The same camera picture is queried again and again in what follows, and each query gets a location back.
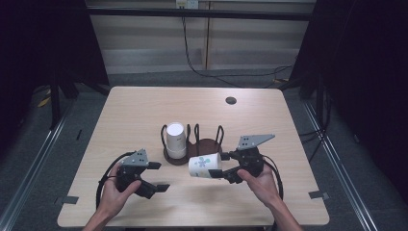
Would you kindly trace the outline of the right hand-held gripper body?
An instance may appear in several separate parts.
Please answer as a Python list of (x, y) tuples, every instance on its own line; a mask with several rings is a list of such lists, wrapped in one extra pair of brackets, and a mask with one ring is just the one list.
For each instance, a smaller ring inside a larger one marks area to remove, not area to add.
[(258, 177), (264, 168), (264, 157), (258, 146), (274, 138), (273, 134), (241, 136), (235, 151), (230, 151), (228, 156), (236, 160), (239, 165), (228, 170), (229, 180), (240, 180), (239, 169), (244, 169), (252, 176)]

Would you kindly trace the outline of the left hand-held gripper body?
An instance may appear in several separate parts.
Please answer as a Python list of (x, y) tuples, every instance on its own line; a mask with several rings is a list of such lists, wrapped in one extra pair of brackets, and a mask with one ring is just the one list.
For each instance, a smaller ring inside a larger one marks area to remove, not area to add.
[(116, 173), (116, 188), (122, 193), (131, 183), (140, 181), (140, 187), (135, 194), (141, 197), (152, 197), (154, 186), (141, 179), (141, 174), (149, 167), (147, 154), (144, 149), (135, 151), (121, 161)]

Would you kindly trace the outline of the wooden base wire cup holder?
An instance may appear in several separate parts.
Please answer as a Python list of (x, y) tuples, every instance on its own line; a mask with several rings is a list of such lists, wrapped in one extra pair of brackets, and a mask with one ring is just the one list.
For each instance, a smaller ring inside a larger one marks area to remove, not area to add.
[(200, 127), (196, 123), (193, 127), (189, 124), (184, 126), (186, 134), (186, 156), (182, 159), (172, 159), (168, 156), (166, 150), (166, 127), (165, 124), (161, 129), (161, 141), (164, 147), (165, 159), (172, 165), (181, 166), (186, 164), (191, 157), (197, 157), (205, 154), (213, 154), (222, 151), (222, 142), (224, 138), (224, 129), (221, 125), (217, 127), (217, 134), (214, 139), (201, 139), (200, 138)]

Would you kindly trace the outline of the single floral paper cup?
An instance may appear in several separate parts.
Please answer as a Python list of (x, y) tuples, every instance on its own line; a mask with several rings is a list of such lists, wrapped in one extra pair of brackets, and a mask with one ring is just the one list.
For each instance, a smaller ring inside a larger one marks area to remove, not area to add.
[(189, 159), (189, 174), (192, 177), (210, 178), (210, 170), (221, 169), (221, 158), (218, 153), (191, 157)]

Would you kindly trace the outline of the stack of white paper cups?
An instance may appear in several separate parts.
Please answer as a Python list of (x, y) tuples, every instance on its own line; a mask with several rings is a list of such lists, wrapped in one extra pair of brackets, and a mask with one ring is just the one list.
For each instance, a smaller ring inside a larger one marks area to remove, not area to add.
[(166, 127), (166, 150), (172, 159), (182, 159), (186, 156), (186, 134), (184, 125), (171, 122)]

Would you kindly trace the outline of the person's right hand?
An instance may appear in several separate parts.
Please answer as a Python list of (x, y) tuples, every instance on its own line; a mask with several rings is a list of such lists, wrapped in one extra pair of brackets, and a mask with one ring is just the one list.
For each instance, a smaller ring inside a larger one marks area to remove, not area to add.
[(256, 197), (268, 208), (273, 208), (279, 199), (278, 190), (273, 172), (268, 166), (264, 166), (258, 177), (252, 176), (247, 170), (239, 169), (238, 175), (246, 182)]

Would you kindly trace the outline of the person's left hand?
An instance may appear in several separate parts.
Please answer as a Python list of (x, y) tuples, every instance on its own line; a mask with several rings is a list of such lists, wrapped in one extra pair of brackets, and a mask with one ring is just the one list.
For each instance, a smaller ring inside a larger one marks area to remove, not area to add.
[(123, 192), (116, 188), (116, 174), (120, 163), (116, 163), (104, 183), (99, 209), (110, 216), (116, 216), (124, 207), (127, 199), (140, 187), (141, 181), (131, 183)]

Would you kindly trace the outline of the grey tape strip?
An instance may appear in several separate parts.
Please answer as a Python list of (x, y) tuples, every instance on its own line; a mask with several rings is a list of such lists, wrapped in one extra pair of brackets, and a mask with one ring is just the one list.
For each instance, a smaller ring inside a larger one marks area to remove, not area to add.
[(79, 197), (78, 197), (78, 196), (66, 195), (66, 196), (57, 197), (57, 198), (55, 199), (54, 203), (55, 203), (56, 205), (76, 204), (78, 200), (79, 200)]
[(330, 198), (327, 192), (321, 191), (309, 192), (309, 196), (311, 199), (321, 198), (322, 200), (326, 200)]

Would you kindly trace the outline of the black horizontal metal bar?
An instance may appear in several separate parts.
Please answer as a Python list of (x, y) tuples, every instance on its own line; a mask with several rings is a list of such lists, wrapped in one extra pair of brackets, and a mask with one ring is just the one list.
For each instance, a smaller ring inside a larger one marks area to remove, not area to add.
[(267, 13), (243, 11), (216, 11), (216, 10), (177, 10), (177, 9), (134, 9), (134, 8), (108, 8), (88, 7), (87, 11), (93, 15), (123, 15), (123, 16), (164, 16), (164, 17), (202, 17), (202, 18), (237, 18), (237, 19), (263, 19), (263, 20), (288, 20), (310, 21), (310, 13)]

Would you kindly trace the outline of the black curtain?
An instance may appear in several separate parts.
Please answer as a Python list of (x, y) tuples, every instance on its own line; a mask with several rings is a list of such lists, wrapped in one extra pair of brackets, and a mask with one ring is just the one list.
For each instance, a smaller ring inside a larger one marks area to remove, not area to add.
[(74, 98), (77, 83), (109, 84), (86, 0), (0, 0), (0, 157), (37, 87)]
[(316, 0), (292, 77), (324, 84), (408, 202), (408, 0)]

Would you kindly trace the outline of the aluminium floor rail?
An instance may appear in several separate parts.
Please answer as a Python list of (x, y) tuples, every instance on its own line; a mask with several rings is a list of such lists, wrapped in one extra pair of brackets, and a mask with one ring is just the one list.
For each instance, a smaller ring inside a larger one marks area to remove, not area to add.
[(336, 175), (342, 185), (346, 197), (364, 231), (379, 231), (366, 203), (358, 193), (347, 170), (345, 169), (345, 166), (336, 148), (334, 147), (329, 136), (319, 125), (316, 110), (309, 102), (304, 103), (304, 108), (314, 129), (318, 133), (320, 144), (323, 147), (324, 152), (329, 159), (332, 167), (334, 168), (334, 171), (336, 172)]
[(23, 122), (0, 163), (0, 231), (13, 230), (71, 111), (68, 104), (53, 126), (48, 125), (51, 113), (42, 109), (34, 110)]

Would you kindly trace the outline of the white wall power outlet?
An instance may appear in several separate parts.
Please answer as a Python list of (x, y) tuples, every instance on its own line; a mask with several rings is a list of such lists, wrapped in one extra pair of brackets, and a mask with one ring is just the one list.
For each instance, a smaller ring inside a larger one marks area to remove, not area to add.
[(198, 10), (199, 1), (198, 0), (175, 0), (177, 9), (188, 9), (188, 10)]

